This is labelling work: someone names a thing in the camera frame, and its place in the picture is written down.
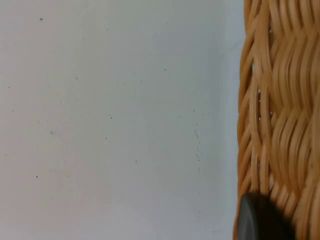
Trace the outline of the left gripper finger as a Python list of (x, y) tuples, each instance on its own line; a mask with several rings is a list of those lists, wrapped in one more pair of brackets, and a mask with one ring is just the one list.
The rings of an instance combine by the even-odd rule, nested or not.
[(290, 223), (264, 195), (250, 192), (241, 197), (236, 223), (238, 240), (294, 240)]

